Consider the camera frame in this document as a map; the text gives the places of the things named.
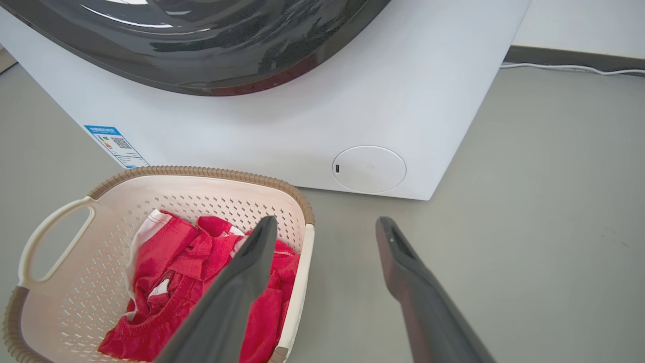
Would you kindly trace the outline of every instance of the white cable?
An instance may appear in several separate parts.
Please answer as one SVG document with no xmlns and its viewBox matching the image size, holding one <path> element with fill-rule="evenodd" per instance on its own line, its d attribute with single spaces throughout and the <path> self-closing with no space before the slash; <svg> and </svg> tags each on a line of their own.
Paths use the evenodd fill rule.
<svg viewBox="0 0 645 363">
<path fill-rule="evenodd" d="M 613 70 L 611 72 L 603 72 L 597 70 L 596 68 L 586 67 L 584 65 L 537 65 L 534 63 L 511 63 L 499 66 L 499 68 L 517 68 L 517 67 L 535 67 L 541 69 L 575 69 L 575 70 L 586 70 L 588 72 L 593 72 L 596 74 L 602 74 L 603 76 L 611 76 L 613 74 L 623 74 L 623 73 L 642 73 L 645 74 L 643 69 L 623 69 L 623 70 Z"/>
</svg>

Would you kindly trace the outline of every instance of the laundry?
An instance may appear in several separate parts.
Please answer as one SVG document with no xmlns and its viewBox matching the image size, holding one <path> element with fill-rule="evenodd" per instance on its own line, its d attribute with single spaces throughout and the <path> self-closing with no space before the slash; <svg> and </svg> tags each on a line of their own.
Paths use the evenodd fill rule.
<svg viewBox="0 0 645 363">
<path fill-rule="evenodd" d="M 197 228 L 168 212 L 154 211 L 134 236 L 124 270 L 130 302 L 99 351 L 116 358 L 153 361 L 188 317 L 245 235 L 215 216 Z M 240 363 L 269 361 L 278 343 L 299 255 L 276 241 L 267 290 L 252 304 Z"/>
</svg>

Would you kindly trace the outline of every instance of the white washing machine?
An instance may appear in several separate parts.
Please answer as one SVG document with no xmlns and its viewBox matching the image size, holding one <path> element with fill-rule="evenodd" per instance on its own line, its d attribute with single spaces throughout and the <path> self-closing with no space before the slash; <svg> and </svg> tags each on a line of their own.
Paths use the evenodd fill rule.
<svg viewBox="0 0 645 363">
<path fill-rule="evenodd" d="M 429 200 L 530 0 L 0 0 L 0 43 L 123 167 Z"/>
</svg>

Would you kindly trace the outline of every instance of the beige plastic basket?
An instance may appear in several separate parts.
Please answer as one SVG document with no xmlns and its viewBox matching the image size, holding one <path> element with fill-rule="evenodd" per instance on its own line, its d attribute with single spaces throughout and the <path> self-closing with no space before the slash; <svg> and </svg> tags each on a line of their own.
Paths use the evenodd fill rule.
<svg viewBox="0 0 645 363">
<path fill-rule="evenodd" d="M 30 276 L 35 248 L 66 215 L 88 208 L 88 217 L 49 273 Z M 9 353 L 21 363 L 118 362 L 97 352 L 105 333 L 125 312 L 122 268 L 130 242 L 155 208 L 194 221 L 216 215 L 248 230 L 275 215 L 279 238 L 301 254 L 284 328 L 271 362 L 284 362 L 303 310 L 313 250 L 313 213 L 306 198 L 281 180 L 195 167 L 144 167 L 121 173 L 50 215 L 29 239 L 20 261 L 20 283 L 5 313 Z"/>
</svg>

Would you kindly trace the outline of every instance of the red clothes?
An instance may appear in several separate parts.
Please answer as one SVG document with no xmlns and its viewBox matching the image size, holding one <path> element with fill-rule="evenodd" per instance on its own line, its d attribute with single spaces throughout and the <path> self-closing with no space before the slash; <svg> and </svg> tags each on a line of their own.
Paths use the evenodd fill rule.
<svg viewBox="0 0 645 363">
<path fill-rule="evenodd" d="M 135 301 L 127 310 L 134 311 L 136 303 L 137 312 L 132 321 L 123 316 L 98 350 L 117 358 L 153 361 L 231 261 L 243 237 L 229 235 L 230 227 L 214 216 L 200 217 L 197 228 L 172 216 L 143 243 L 133 280 Z M 240 363 L 270 359 L 282 332 L 299 257 L 276 241 L 268 288 L 251 306 Z"/>
</svg>

